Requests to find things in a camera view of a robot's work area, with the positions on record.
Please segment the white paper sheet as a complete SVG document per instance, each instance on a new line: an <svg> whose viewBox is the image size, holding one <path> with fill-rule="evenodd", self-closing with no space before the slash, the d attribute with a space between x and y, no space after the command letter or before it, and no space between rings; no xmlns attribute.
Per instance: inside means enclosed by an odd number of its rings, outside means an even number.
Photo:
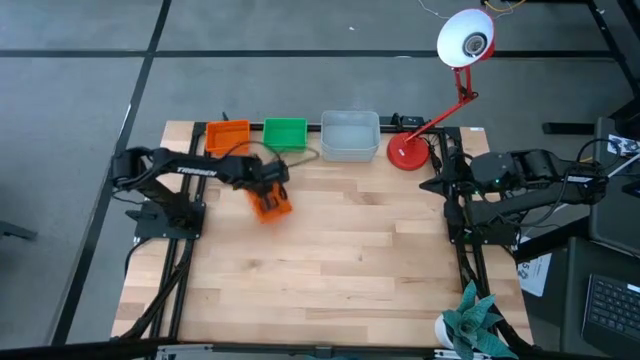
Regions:
<svg viewBox="0 0 640 360"><path fill-rule="evenodd" d="M517 265L519 284L523 291L536 297L544 295L551 258L551 254L545 254Z"/></svg>

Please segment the grey metal bar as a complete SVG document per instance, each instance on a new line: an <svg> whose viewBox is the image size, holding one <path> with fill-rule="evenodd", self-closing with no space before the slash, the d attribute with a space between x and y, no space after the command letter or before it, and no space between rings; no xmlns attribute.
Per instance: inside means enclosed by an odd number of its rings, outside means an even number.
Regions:
<svg viewBox="0 0 640 360"><path fill-rule="evenodd" d="M444 348L362 347L331 345L260 345L260 344L183 344L159 346L156 355L163 360L191 353L238 353L309 356L319 360L356 356L394 356L422 360L462 360L454 350Z"/></svg>

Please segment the black keyboard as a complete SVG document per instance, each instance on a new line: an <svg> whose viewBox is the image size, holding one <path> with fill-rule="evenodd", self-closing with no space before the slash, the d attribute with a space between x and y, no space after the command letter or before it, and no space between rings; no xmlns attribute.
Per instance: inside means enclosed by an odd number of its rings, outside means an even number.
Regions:
<svg viewBox="0 0 640 360"><path fill-rule="evenodd" d="M640 285L591 274L581 336L611 357L640 360Z"/></svg>

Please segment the black power adapter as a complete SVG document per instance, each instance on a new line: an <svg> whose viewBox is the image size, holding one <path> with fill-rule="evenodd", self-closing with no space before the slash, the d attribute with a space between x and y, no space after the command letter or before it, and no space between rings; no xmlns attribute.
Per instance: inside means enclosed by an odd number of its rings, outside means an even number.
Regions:
<svg viewBox="0 0 640 360"><path fill-rule="evenodd" d="M394 113L391 117L390 124L398 128L421 127L425 124L425 120L423 117L420 117L420 116L418 117L407 116L407 115L400 115L398 113Z"/></svg>

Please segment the black floor bar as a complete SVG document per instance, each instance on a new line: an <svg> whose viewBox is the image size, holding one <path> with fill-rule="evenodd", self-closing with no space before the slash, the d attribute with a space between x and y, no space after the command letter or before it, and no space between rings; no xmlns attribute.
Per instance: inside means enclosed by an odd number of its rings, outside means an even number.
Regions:
<svg viewBox="0 0 640 360"><path fill-rule="evenodd" d="M542 131L547 135L590 136L595 132L595 125L590 123L546 122L542 124Z"/></svg>

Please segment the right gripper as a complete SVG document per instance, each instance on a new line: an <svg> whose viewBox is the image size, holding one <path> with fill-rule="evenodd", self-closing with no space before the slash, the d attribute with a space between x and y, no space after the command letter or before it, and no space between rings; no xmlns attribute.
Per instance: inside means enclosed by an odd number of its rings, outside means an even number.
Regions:
<svg viewBox="0 0 640 360"><path fill-rule="evenodd" d="M419 188L440 196L464 196L467 193L504 192L522 186L521 173L510 153L459 154L457 175L435 176L421 183Z"/></svg>

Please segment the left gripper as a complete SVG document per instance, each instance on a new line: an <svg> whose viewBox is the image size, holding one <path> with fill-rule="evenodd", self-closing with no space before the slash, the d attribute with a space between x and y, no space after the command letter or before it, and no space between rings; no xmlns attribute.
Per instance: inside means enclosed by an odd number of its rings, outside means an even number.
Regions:
<svg viewBox="0 0 640 360"><path fill-rule="evenodd" d="M258 158L246 158L242 161L240 176L233 181L235 189L270 190L273 184L284 184L290 180L289 170L282 160L263 163ZM286 206L286 190L282 185L273 186L273 200L276 208ZM271 211L273 202L271 191L260 194L262 211Z"/></svg>

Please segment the black side table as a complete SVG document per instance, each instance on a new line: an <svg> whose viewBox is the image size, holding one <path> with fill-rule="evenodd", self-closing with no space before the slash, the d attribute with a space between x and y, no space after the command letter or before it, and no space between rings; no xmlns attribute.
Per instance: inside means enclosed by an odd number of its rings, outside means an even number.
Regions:
<svg viewBox="0 0 640 360"><path fill-rule="evenodd" d="M600 118L595 129L596 138L608 140L609 134L618 135L614 121L607 118ZM607 145L598 142L593 150L594 160L607 168L605 175L633 157L609 153ZM623 191L628 184L634 185L635 194ZM589 232L600 244L640 257L640 158L610 178L605 197L591 206Z"/></svg>

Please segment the potted plant in white pot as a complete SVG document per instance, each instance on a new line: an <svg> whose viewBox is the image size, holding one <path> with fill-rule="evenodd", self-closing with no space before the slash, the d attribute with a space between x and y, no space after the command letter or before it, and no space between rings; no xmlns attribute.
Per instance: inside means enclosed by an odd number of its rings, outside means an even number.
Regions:
<svg viewBox="0 0 640 360"><path fill-rule="evenodd" d="M464 288L461 302L454 310L443 311L436 319L434 331L439 343L454 354L455 360L490 358L519 360L519 357L489 329L503 317L490 311L495 303L493 294L477 299L477 287L470 281Z"/></svg>

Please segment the printed marker sheet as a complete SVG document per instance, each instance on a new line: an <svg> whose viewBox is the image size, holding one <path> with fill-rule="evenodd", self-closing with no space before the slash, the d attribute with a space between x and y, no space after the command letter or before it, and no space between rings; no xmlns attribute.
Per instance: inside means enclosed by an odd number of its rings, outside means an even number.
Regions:
<svg viewBox="0 0 640 360"><path fill-rule="evenodd" d="M635 156L640 153L640 141L632 140L618 135L608 135L607 151L621 156Z"/></svg>

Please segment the black stand leg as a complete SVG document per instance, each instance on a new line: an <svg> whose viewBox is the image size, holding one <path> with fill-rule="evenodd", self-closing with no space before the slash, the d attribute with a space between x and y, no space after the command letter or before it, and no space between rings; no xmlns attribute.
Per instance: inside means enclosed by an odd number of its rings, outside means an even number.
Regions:
<svg viewBox="0 0 640 360"><path fill-rule="evenodd" d="M602 35L607 45L611 57L620 67L626 82L631 88L632 95L635 96L638 91L636 80L626 62L624 54L620 50L613 34L611 33L609 26L607 25L603 15L600 13L599 8L595 4L594 0L586 0L586 5L588 6L590 13L599 28L600 34Z"/></svg>

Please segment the dark grey desk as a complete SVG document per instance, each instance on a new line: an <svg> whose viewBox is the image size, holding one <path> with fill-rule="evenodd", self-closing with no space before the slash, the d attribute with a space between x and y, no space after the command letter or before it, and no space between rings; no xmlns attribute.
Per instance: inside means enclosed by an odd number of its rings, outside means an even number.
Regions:
<svg viewBox="0 0 640 360"><path fill-rule="evenodd" d="M589 276L603 275L640 286L640 259L578 237L569 240L567 250L567 285L564 319L560 336L562 352L581 356L608 356L623 360L640 360L640 342L626 339L616 343L605 335L606 344L594 346L581 335Z"/></svg>

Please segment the black stand foot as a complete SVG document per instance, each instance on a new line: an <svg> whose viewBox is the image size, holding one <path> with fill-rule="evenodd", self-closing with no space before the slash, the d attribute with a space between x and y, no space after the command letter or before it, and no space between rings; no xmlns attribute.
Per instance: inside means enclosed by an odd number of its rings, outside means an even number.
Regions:
<svg viewBox="0 0 640 360"><path fill-rule="evenodd" d="M24 227L0 220L0 239L4 237L17 237L24 240L34 240L37 233Z"/></svg>

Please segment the red desk lamp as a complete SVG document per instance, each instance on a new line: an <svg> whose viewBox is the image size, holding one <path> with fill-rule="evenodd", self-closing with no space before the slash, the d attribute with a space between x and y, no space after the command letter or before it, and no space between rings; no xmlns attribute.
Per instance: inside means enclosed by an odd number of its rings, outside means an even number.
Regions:
<svg viewBox="0 0 640 360"><path fill-rule="evenodd" d="M387 146L387 157L392 165L413 171L429 160L429 145L419 136L478 97L472 87L471 67L489 59L494 50L495 23L484 10L465 9L447 20L437 37L436 52L454 74L458 101L422 127L393 136Z"/></svg>

